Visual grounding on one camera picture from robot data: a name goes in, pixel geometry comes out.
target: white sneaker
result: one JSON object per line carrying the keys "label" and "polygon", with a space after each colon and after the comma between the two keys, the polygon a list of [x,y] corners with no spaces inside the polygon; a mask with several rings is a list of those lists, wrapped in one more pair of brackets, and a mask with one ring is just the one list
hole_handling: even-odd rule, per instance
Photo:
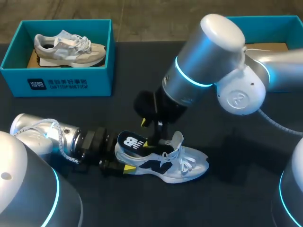
{"label": "white sneaker", "polygon": [[87,37],[61,31],[57,36],[35,36],[35,51],[40,66],[91,67],[100,63],[106,55],[106,47],[92,44]]}
{"label": "white sneaker", "polygon": [[133,157],[124,152],[117,143],[115,155],[119,162],[135,166],[137,169],[131,174],[153,174],[166,183],[182,183],[200,177],[209,168],[207,155],[199,150],[181,146],[183,142],[181,132],[175,132],[172,140],[166,141],[174,151],[162,155],[151,153],[145,157]]}

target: gray sneaker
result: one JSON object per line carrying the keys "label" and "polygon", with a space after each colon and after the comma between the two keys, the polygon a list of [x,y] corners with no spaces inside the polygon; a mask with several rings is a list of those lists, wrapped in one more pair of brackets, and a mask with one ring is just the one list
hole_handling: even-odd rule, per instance
{"label": "gray sneaker", "polygon": [[57,36],[35,36],[35,50],[40,66],[91,67],[100,63],[106,55],[106,47],[92,44],[87,37],[61,31]]}

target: new balance sneaker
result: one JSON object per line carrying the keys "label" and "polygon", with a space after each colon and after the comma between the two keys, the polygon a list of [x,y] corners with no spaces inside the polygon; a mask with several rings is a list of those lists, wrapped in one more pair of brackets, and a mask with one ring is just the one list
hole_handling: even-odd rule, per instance
{"label": "new balance sneaker", "polygon": [[118,136],[115,155],[119,162],[136,167],[136,171],[131,174],[153,174],[166,183],[182,183],[200,177],[209,168],[206,160],[208,157],[199,150],[182,146],[183,139],[182,133],[177,131],[172,140],[165,142],[166,145],[172,146],[173,151],[170,153],[151,153],[144,156],[136,152],[132,155],[132,150],[140,150],[144,141],[131,136],[125,137],[125,132],[122,132]]}
{"label": "new balance sneaker", "polygon": [[57,36],[35,36],[35,51],[39,65],[45,67],[91,67],[98,65],[106,55],[106,47],[92,44],[87,37],[61,31]]}

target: teal box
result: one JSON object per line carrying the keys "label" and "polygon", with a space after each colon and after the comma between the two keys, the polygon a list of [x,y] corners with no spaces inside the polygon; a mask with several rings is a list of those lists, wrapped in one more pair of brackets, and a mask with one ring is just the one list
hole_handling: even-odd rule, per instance
{"label": "teal box", "polygon": [[[31,68],[27,65],[36,34],[55,36],[62,30],[86,36],[107,47],[104,67]],[[3,59],[0,71],[15,97],[110,96],[115,62],[115,41],[110,19],[21,21]]]}
{"label": "teal box", "polygon": [[244,33],[246,44],[286,43],[303,48],[303,23],[298,16],[228,17]]}

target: concrete floor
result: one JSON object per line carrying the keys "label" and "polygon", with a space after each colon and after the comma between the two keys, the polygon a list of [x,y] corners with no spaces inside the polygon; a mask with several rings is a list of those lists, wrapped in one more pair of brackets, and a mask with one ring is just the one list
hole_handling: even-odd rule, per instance
{"label": "concrete floor", "polygon": [[111,18],[116,41],[186,40],[208,13],[303,18],[303,0],[0,0],[0,43],[21,20],[91,18]]}

